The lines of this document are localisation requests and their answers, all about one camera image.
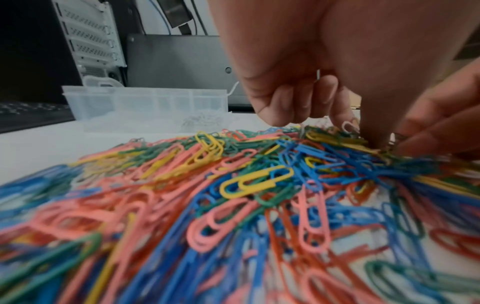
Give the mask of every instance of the human hand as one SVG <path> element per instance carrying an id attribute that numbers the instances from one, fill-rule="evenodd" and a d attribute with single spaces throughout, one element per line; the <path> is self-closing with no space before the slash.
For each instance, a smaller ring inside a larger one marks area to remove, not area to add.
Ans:
<path id="1" fill-rule="evenodd" d="M 480 19 L 478 0 L 208 0 L 256 113 L 273 126 L 329 115 L 384 144 Z M 317 70 L 322 77 L 317 80 Z"/>
<path id="2" fill-rule="evenodd" d="M 480 58 L 427 90 L 397 133 L 409 137 L 397 147 L 401 155 L 480 159 Z"/>

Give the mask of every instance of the yellow paper clip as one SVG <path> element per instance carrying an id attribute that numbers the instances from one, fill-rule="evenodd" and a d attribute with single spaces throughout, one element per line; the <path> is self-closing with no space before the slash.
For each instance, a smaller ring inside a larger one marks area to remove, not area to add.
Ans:
<path id="1" fill-rule="evenodd" d="M 246 182 L 255 180 L 257 178 L 265 177 L 270 174 L 270 172 L 279 170 L 279 169 L 286 169 L 288 170 L 287 174 L 284 174 L 282 176 L 278 176 L 273 179 L 266 180 L 264 182 L 254 184 L 254 185 L 245 185 Z M 238 198 L 238 197 L 243 197 L 248 194 L 252 194 L 255 192 L 259 192 L 262 190 L 270 189 L 273 188 L 277 185 L 277 182 L 286 180 L 294 175 L 294 170 L 292 168 L 286 168 L 283 165 L 267 168 L 267 169 L 262 169 L 256 172 L 252 172 L 246 175 L 238 176 L 235 178 L 232 178 L 230 180 L 227 180 L 223 182 L 220 185 L 220 194 L 227 199 L 233 199 L 233 198 Z M 226 188 L 232 184 L 238 183 L 238 187 L 240 191 L 234 192 L 234 193 L 229 193 L 226 192 Z"/>

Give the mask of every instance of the blue cable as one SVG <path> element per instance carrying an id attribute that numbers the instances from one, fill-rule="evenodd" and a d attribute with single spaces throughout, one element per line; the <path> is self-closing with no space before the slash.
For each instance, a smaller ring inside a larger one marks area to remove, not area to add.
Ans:
<path id="1" fill-rule="evenodd" d="M 165 20 L 165 17 L 164 17 L 164 15 L 162 14 L 162 12 L 160 11 L 160 9 L 158 9 L 158 7 L 155 5 L 155 3 L 153 2 L 153 0 L 148 0 L 148 1 L 150 1 L 151 5 L 153 5 L 153 7 L 156 9 L 156 11 L 160 14 L 160 17 L 161 17 L 161 19 L 163 20 L 163 23 L 165 23 L 166 29 L 168 30 L 168 34 L 171 35 L 172 32 L 170 31 L 169 24 L 168 24 L 167 21 Z"/>

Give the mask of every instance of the keyboard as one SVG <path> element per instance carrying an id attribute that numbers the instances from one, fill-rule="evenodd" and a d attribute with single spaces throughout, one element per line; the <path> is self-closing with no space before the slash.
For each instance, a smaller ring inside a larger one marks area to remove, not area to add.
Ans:
<path id="1" fill-rule="evenodd" d="M 68 105 L 0 102 L 0 133 L 75 120 Z"/>

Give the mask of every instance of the gray metal panel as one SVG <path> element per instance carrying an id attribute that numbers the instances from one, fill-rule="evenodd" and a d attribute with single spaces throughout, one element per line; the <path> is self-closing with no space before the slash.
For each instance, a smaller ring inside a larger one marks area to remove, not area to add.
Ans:
<path id="1" fill-rule="evenodd" d="M 127 53 L 131 87 L 230 91 L 237 82 L 218 36 L 133 34 Z M 250 104 L 240 85 L 228 104 Z"/>

